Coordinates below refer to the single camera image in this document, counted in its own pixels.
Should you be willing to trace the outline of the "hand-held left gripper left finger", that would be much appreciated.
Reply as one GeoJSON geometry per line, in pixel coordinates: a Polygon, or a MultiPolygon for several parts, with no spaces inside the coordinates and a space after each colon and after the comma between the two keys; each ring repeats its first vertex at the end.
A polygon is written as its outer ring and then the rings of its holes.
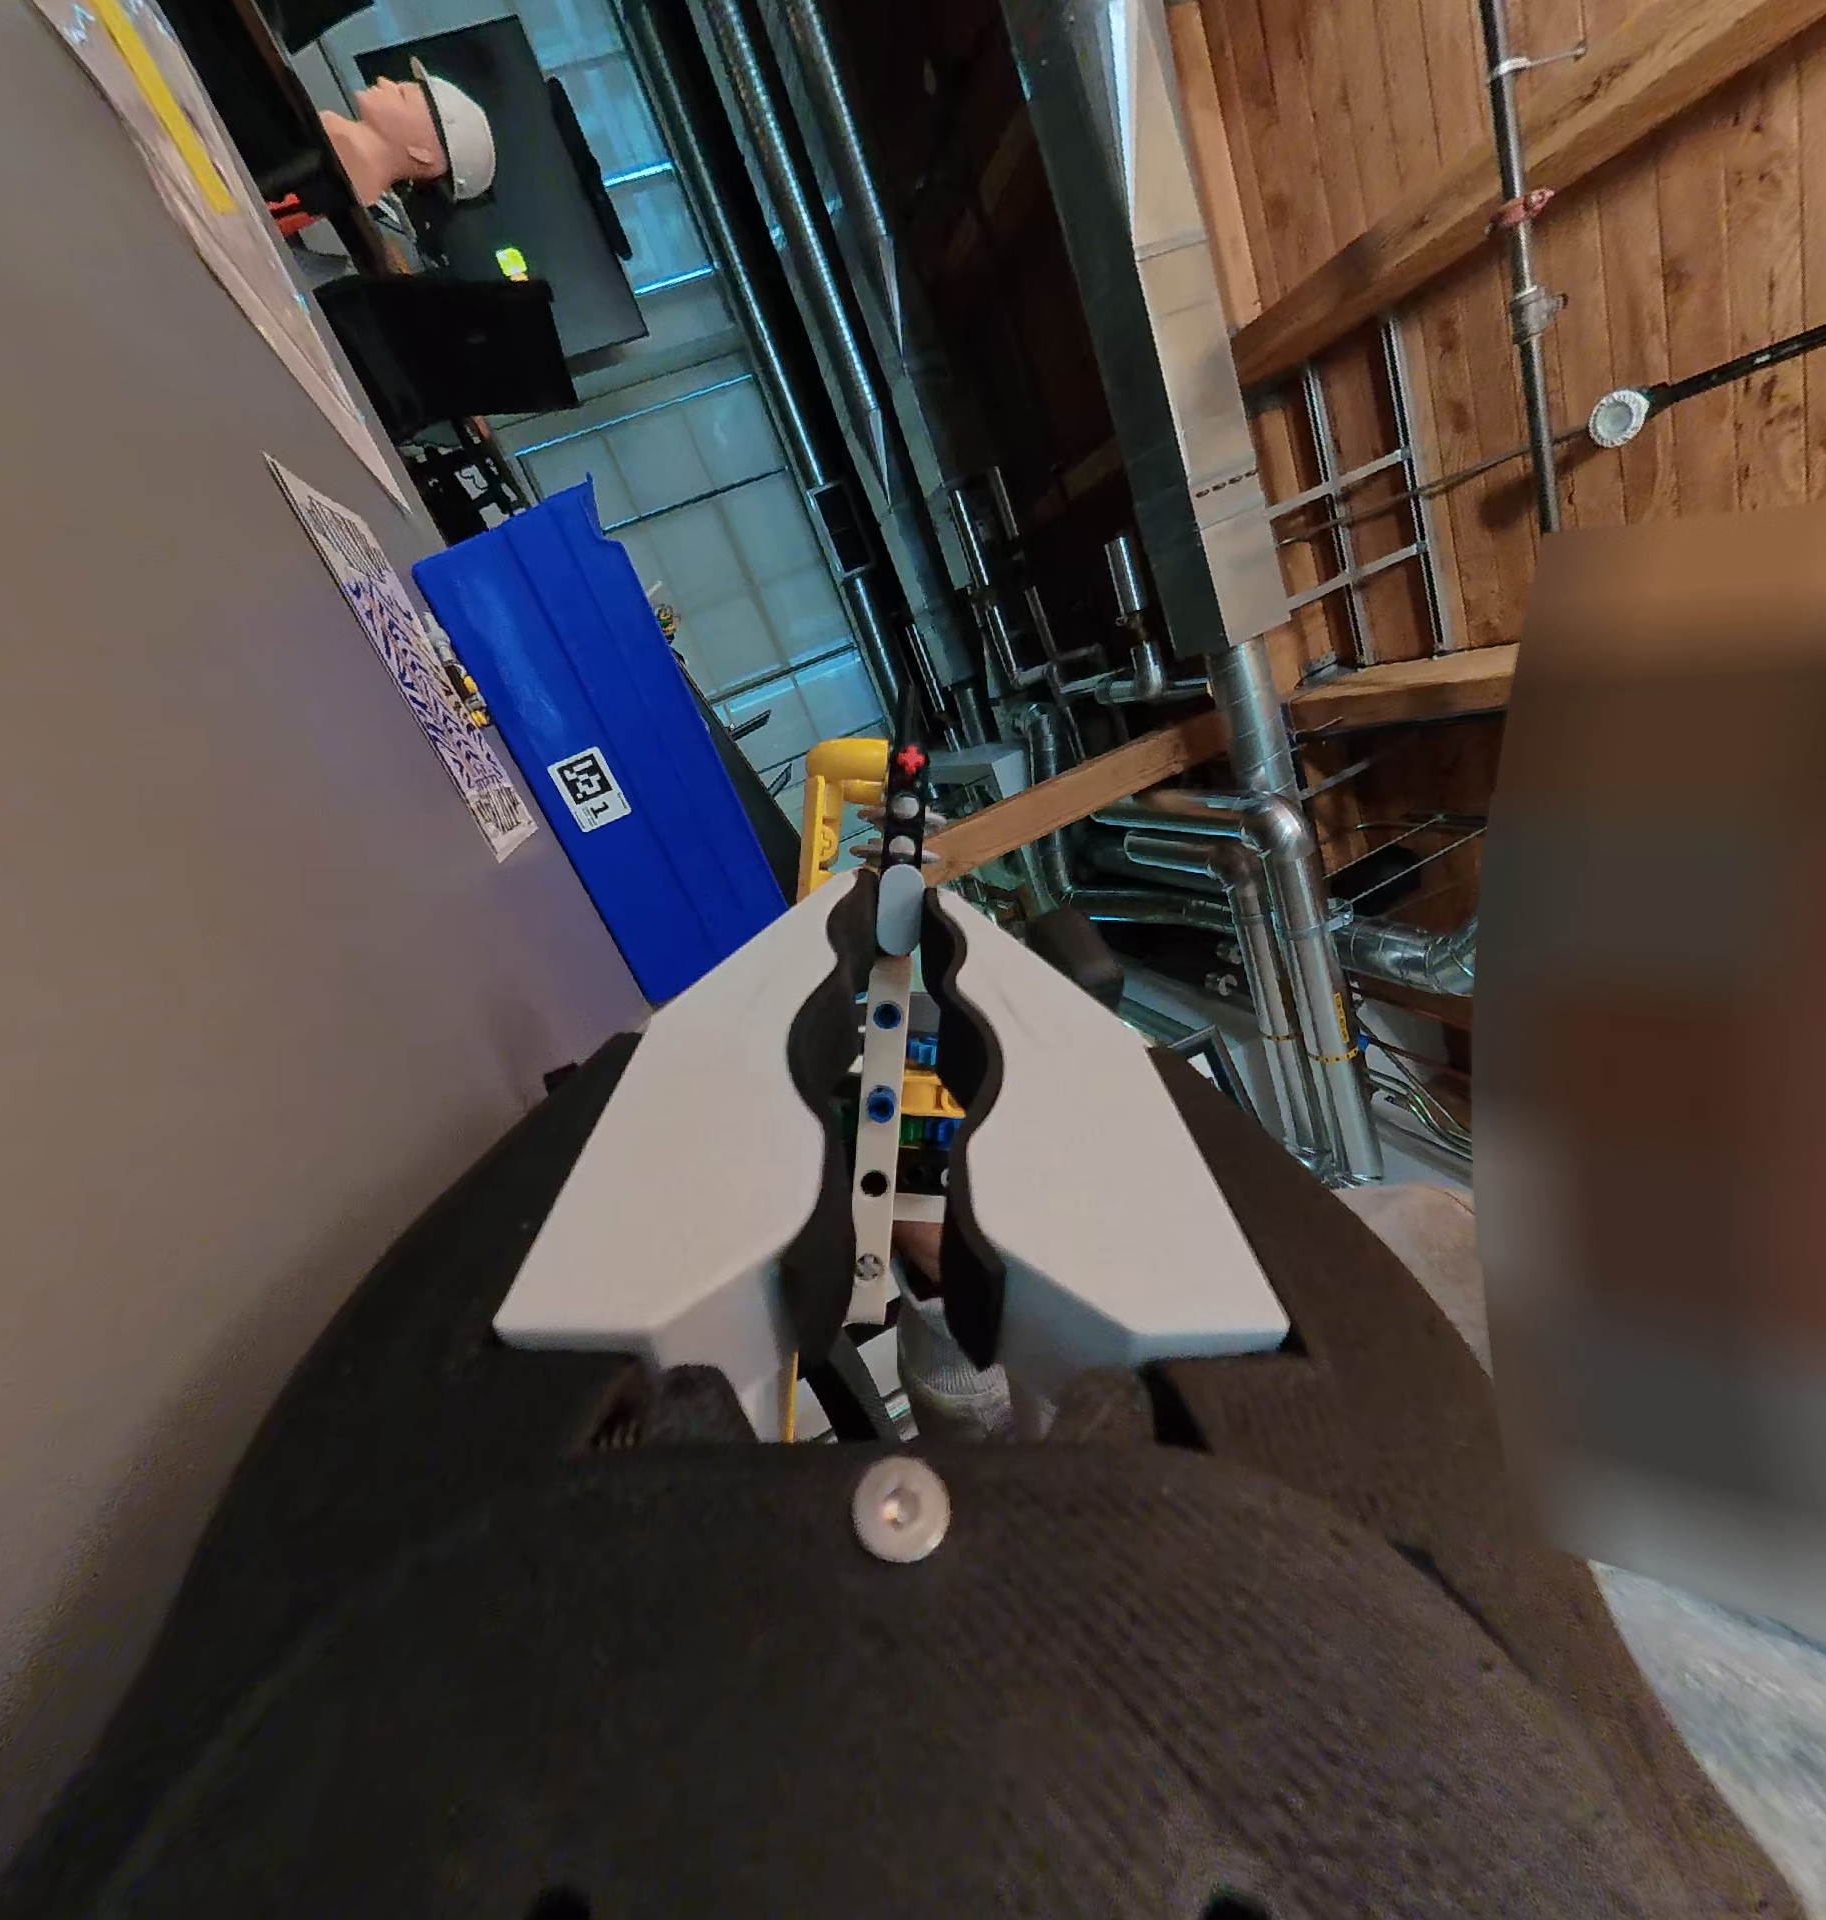
{"type": "Polygon", "coordinates": [[[504,1344],[712,1367],[780,1440],[788,1370],[829,1356],[857,1276],[834,1094],[876,888],[829,878],[652,1016],[492,1313],[504,1344]]]}

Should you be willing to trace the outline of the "round spiral metal duct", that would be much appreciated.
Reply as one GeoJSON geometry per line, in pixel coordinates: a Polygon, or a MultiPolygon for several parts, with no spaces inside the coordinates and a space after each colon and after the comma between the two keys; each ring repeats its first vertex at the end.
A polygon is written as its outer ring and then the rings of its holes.
{"type": "Polygon", "coordinates": [[[732,140],[904,603],[899,674],[955,747],[997,734],[943,465],[907,366],[891,233],[819,5],[693,5],[732,140]]]}

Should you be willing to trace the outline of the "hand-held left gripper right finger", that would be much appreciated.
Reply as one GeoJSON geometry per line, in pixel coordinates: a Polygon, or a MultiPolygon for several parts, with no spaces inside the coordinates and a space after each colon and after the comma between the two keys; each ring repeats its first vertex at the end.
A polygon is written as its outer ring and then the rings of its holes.
{"type": "Polygon", "coordinates": [[[1158,1051],[988,914],[931,891],[948,1148],[943,1303],[1015,1435],[1089,1375],[1284,1356],[1289,1316],[1158,1051]]]}

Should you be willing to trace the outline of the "black box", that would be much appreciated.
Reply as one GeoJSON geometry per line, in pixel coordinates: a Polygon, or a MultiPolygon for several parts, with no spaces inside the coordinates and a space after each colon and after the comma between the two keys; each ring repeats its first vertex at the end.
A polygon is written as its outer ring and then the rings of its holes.
{"type": "Polygon", "coordinates": [[[314,305],[391,442],[575,404],[546,281],[350,275],[314,305]]]}

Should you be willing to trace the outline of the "silver elbow pipe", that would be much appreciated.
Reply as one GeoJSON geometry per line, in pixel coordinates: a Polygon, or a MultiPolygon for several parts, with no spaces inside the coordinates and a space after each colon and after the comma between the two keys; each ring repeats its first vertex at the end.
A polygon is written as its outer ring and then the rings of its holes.
{"type": "Polygon", "coordinates": [[[1383,1151],[1339,970],[1318,842],[1300,806],[1269,647],[1239,641],[1208,671],[1227,737],[1243,837],[1256,849],[1329,1158],[1345,1187],[1383,1179],[1383,1151]]]}

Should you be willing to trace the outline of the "printed sheet with yellow stripe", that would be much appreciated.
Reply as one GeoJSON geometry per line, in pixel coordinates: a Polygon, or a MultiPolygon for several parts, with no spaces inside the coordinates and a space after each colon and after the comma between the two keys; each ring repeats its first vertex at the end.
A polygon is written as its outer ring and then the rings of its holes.
{"type": "Polygon", "coordinates": [[[290,271],[284,240],[164,14],[150,2],[37,2],[125,123],[160,203],[205,270],[344,446],[412,511],[390,446],[373,430],[290,271]]]}

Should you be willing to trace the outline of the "black monitor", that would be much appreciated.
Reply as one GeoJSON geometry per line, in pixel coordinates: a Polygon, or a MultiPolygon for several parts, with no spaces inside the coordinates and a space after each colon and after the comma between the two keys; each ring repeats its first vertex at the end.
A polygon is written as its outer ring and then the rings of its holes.
{"type": "Polygon", "coordinates": [[[552,317],[572,375],[609,365],[641,341],[645,317],[593,207],[593,170],[582,134],[566,133],[570,110],[517,14],[427,35],[353,55],[365,83],[405,83],[412,62],[455,83],[486,116],[495,145],[492,186],[457,201],[445,186],[405,189],[405,215],[420,255],[469,278],[508,278],[520,261],[530,281],[552,291],[552,317]]]}

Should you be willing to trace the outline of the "rectangular metal duct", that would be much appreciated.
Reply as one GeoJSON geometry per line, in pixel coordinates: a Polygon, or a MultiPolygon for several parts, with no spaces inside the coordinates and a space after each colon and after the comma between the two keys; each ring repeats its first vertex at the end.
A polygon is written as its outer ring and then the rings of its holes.
{"type": "Polygon", "coordinates": [[[1001,14],[1168,633],[1186,660],[1262,663],[1287,603],[1166,5],[1006,2],[1001,14]]]}

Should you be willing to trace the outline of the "mannequin head with hard hat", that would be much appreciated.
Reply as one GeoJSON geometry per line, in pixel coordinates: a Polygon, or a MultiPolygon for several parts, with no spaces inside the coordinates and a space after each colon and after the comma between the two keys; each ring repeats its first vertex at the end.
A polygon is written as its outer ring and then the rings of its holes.
{"type": "Polygon", "coordinates": [[[435,189],[451,203],[492,190],[489,116],[415,55],[408,58],[405,80],[378,80],[353,96],[350,114],[321,110],[316,118],[361,207],[396,189],[435,189]]]}

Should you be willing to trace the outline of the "patterned tag sheet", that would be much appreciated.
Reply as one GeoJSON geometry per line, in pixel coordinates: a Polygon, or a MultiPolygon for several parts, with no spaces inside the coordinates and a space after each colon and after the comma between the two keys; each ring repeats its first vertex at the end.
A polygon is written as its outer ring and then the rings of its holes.
{"type": "Polygon", "coordinates": [[[492,858],[505,862],[536,836],[537,820],[484,729],[476,726],[401,575],[355,511],[301,481],[273,455],[266,462],[492,858]]]}

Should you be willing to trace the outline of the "thin metal conduit pipe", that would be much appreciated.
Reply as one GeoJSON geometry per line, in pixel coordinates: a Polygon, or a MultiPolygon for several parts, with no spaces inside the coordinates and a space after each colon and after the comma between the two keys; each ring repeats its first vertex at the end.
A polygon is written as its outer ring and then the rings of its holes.
{"type": "Polygon", "coordinates": [[[1507,257],[1508,271],[1508,325],[1520,362],[1533,505],[1539,531],[1550,535],[1563,527],[1561,473],[1555,462],[1550,365],[1545,350],[1558,300],[1553,300],[1550,288],[1540,283],[1533,247],[1536,217],[1547,206],[1550,197],[1536,192],[1528,181],[1526,129],[1517,92],[1531,60],[1516,54],[1511,44],[1511,26],[1504,2],[1479,2],[1477,14],[1500,190],[1495,236],[1507,257]]]}

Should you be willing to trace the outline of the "multicoloured lego model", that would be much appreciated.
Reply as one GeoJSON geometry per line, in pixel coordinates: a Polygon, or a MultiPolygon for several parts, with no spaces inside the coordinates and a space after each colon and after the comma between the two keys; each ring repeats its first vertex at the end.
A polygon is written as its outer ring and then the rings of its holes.
{"type": "Polygon", "coordinates": [[[933,857],[933,758],[915,692],[888,737],[839,737],[808,751],[794,901],[832,886],[859,910],[852,1045],[834,1073],[834,1195],[851,1227],[842,1326],[872,1334],[912,1285],[903,1241],[937,1253],[948,1151],[963,1109],[943,1089],[939,1018],[917,996],[921,907],[933,857]]]}

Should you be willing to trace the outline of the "grey cloth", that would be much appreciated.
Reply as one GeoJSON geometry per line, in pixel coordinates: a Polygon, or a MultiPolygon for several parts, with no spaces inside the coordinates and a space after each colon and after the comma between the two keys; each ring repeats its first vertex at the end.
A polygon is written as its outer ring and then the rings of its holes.
{"type": "Polygon", "coordinates": [[[954,1340],[940,1300],[899,1299],[896,1319],[899,1389],[925,1441],[994,1441],[1015,1432],[1003,1367],[976,1367],[954,1340]]]}

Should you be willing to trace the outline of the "blue plastic bin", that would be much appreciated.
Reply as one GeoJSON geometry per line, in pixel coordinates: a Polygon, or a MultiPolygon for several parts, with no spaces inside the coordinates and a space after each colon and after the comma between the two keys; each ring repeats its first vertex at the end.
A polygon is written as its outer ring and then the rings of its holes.
{"type": "Polygon", "coordinates": [[[652,1004],[787,901],[589,481],[413,564],[427,608],[652,1004]]]}

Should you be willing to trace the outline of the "black boom pole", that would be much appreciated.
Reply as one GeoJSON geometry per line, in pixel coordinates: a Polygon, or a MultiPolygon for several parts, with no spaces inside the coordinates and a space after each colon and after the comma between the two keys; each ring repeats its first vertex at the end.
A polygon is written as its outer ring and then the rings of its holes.
{"type": "Polygon", "coordinates": [[[1736,386],[1743,380],[1764,375],[1776,366],[1802,360],[1822,350],[1826,350],[1826,323],[1816,323],[1801,330],[1798,333],[1791,333],[1790,338],[1716,362],[1715,366],[1701,369],[1692,375],[1652,382],[1637,392],[1641,393],[1648,413],[1654,416],[1686,398],[1705,397],[1716,390],[1736,386]]]}

